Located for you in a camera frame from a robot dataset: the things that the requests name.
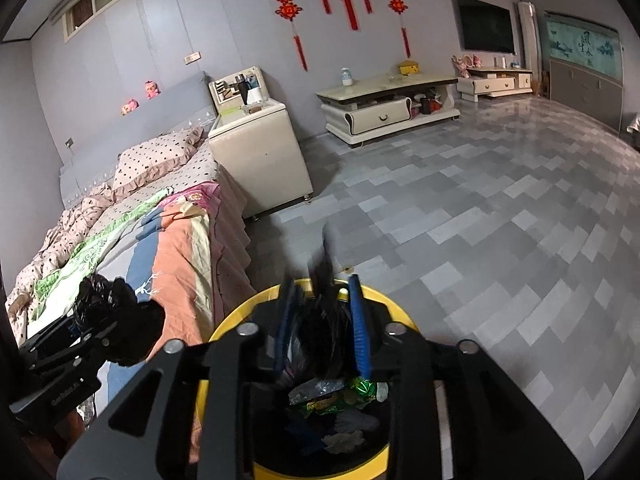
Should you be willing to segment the green yellow chip bag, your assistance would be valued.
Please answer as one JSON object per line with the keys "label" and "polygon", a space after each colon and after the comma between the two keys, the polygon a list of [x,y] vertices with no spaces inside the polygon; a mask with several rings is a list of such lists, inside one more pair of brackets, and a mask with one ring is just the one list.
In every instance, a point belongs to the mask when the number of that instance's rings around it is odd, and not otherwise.
{"label": "green yellow chip bag", "polygon": [[288,394],[292,406],[305,416],[312,413],[334,414],[358,408],[362,410],[373,401],[385,402],[390,394],[387,382],[370,382],[356,377],[351,382],[343,379],[311,379]]}

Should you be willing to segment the black plastic bag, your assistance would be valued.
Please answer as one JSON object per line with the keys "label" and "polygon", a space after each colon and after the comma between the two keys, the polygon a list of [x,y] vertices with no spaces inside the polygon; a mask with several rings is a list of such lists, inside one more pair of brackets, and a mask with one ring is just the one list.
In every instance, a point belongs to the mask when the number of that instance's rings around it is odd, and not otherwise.
{"label": "black plastic bag", "polygon": [[146,360],[162,336],[165,309],[155,300],[139,301],[123,278],[110,281],[93,273],[79,285],[72,309],[78,336],[98,336],[106,360],[123,367]]}
{"label": "black plastic bag", "polygon": [[320,248],[308,262],[311,296],[295,315],[294,384],[311,379],[346,379],[356,370],[352,315],[338,299],[341,286],[335,281],[333,243],[328,226],[322,229]]}

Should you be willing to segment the yellow trash bin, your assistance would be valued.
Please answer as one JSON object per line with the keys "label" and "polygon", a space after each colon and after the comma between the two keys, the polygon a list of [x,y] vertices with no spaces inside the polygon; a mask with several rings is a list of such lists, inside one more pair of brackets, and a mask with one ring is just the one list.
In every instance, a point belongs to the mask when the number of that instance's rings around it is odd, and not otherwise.
{"label": "yellow trash bin", "polygon": [[[363,292],[363,298],[368,301],[375,301],[379,304],[384,304],[388,314],[393,322],[402,323],[405,326],[416,330],[418,326],[413,323],[410,316],[395,304],[393,300],[384,296],[377,290],[374,290],[368,286],[361,286]],[[235,330],[248,316],[250,316],[254,310],[261,304],[266,304],[269,301],[274,301],[279,297],[280,286],[274,285],[266,288],[261,292],[258,292],[254,296],[251,296],[242,304],[234,309],[216,328],[213,335],[210,336],[209,341],[214,342],[224,336],[229,330]],[[280,383],[291,391],[291,401],[288,401],[291,405],[301,405],[303,408],[309,403],[314,402],[316,399],[320,399],[322,396],[330,396],[329,389],[324,386],[336,386],[338,384],[337,379],[318,379],[314,378],[308,380],[309,386],[303,385],[301,382],[293,382],[295,378],[295,372],[298,372],[299,377],[303,377],[303,360],[302,358],[295,358],[294,362],[298,362],[298,365],[292,365],[288,363],[285,367],[281,377]],[[206,396],[208,393],[208,381],[203,380],[198,385],[198,395],[196,396],[195,414],[199,422],[204,420]],[[349,469],[346,472],[340,472],[339,474],[330,474],[326,476],[327,479],[385,479],[386,467],[388,460],[388,445],[384,445],[380,452],[376,452],[371,458],[364,460],[357,467]],[[269,468],[256,465],[254,467],[254,473],[256,479],[292,479],[292,476],[286,476],[275,472]]]}

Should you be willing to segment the green floral quilt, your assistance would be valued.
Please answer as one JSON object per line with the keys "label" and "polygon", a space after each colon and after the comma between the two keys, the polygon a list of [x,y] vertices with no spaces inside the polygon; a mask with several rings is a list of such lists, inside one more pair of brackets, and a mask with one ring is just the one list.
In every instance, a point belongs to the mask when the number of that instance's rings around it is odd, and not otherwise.
{"label": "green floral quilt", "polygon": [[29,315],[29,322],[51,321],[67,313],[78,295],[81,281],[93,274],[122,233],[152,211],[171,191],[171,186],[161,188],[103,230],[86,238],[74,249],[65,266],[39,280],[35,284],[36,306]]}

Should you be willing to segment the pink dotted duvet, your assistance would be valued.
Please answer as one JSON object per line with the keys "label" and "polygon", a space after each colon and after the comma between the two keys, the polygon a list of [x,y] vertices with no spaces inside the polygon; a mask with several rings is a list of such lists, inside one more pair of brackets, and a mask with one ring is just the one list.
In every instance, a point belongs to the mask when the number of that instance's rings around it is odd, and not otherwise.
{"label": "pink dotted duvet", "polygon": [[38,252],[17,274],[6,300],[6,313],[18,344],[26,340],[28,317],[36,305],[36,283],[66,265],[104,210],[113,204],[114,192],[108,183],[93,188],[79,205],[62,212],[58,223],[47,232]]}

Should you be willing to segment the pink dotted pillow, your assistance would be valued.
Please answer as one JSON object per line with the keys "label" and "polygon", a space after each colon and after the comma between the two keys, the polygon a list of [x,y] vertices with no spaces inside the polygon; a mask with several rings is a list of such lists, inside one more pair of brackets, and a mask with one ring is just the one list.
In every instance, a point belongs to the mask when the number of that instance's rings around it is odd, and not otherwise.
{"label": "pink dotted pillow", "polygon": [[116,200],[183,166],[196,152],[204,129],[192,127],[161,134],[119,155],[112,189]]}

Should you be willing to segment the white tv stand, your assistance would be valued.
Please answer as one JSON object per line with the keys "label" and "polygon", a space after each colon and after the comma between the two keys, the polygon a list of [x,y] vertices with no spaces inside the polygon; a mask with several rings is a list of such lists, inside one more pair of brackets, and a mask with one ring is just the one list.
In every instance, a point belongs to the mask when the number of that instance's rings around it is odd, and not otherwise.
{"label": "white tv stand", "polygon": [[352,148],[356,145],[457,119],[454,102],[457,79],[413,74],[381,75],[358,80],[348,87],[319,91],[326,131]]}

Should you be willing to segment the small white bottle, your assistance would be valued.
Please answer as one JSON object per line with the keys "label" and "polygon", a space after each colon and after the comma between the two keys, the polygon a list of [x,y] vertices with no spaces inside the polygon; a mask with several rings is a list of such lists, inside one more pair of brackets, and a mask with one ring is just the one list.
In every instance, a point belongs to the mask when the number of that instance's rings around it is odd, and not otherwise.
{"label": "small white bottle", "polygon": [[354,81],[352,80],[352,72],[348,67],[343,67],[341,69],[341,80],[342,85],[345,87],[350,87],[354,84]]}

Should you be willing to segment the white tissue box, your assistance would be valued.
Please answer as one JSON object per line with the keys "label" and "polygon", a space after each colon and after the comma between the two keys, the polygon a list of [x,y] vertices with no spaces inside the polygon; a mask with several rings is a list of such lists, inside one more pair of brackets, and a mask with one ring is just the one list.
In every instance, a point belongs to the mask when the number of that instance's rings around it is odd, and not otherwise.
{"label": "white tissue box", "polygon": [[264,98],[262,97],[262,89],[261,88],[250,88],[247,92],[246,96],[246,106],[258,106],[264,102]]}

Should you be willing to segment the yellow toy on stand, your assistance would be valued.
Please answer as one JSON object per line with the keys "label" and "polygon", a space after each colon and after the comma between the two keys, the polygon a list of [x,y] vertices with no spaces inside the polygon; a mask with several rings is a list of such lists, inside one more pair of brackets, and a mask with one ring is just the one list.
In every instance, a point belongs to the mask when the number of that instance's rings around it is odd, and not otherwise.
{"label": "yellow toy on stand", "polygon": [[420,64],[413,60],[405,60],[398,64],[398,72],[402,76],[420,73]]}

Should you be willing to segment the black thermos bottle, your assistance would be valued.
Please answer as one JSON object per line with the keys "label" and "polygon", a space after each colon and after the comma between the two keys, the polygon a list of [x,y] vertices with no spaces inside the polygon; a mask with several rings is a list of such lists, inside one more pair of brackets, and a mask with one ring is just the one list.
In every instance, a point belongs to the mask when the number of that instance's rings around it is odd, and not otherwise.
{"label": "black thermos bottle", "polygon": [[246,105],[248,92],[250,92],[250,84],[246,81],[246,78],[243,74],[239,74],[238,76],[236,76],[236,85],[238,86],[243,104]]}

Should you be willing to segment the grey bed headboard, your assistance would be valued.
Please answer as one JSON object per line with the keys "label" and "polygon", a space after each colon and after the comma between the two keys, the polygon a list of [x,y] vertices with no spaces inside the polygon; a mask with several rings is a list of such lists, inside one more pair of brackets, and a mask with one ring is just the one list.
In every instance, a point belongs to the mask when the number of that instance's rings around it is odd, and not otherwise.
{"label": "grey bed headboard", "polygon": [[76,207],[93,188],[112,180],[118,156],[127,148],[164,133],[205,126],[215,116],[208,76],[199,73],[117,118],[72,149],[60,170],[63,207]]}

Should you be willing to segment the pink doll toy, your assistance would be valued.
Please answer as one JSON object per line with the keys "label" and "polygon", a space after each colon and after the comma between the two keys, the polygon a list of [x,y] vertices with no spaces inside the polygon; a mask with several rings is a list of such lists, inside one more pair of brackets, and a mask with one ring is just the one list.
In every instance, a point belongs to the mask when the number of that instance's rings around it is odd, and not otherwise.
{"label": "pink doll toy", "polygon": [[120,109],[122,116],[128,115],[139,107],[139,103],[135,99],[128,100]]}
{"label": "pink doll toy", "polygon": [[144,91],[148,100],[154,99],[156,96],[160,95],[160,87],[155,81],[152,80],[145,81]]}

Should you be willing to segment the grey low cabinet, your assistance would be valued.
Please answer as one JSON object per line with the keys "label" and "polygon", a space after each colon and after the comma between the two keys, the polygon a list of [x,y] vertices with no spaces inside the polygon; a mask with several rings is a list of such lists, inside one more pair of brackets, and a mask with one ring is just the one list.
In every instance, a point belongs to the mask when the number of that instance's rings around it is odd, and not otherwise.
{"label": "grey low cabinet", "polygon": [[572,63],[549,61],[549,96],[552,101],[574,108],[620,130],[624,87],[618,82]]}

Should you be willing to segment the framed calligraphy painting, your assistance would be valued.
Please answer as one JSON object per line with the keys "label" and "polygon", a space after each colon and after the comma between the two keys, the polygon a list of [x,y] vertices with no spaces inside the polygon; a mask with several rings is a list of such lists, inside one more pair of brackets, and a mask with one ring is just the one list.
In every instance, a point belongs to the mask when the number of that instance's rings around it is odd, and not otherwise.
{"label": "framed calligraphy painting", "polygon": [[624,79],[623,49],[615,29],[547,13],[542,46],[548,58],[578,65],[612,80]]}

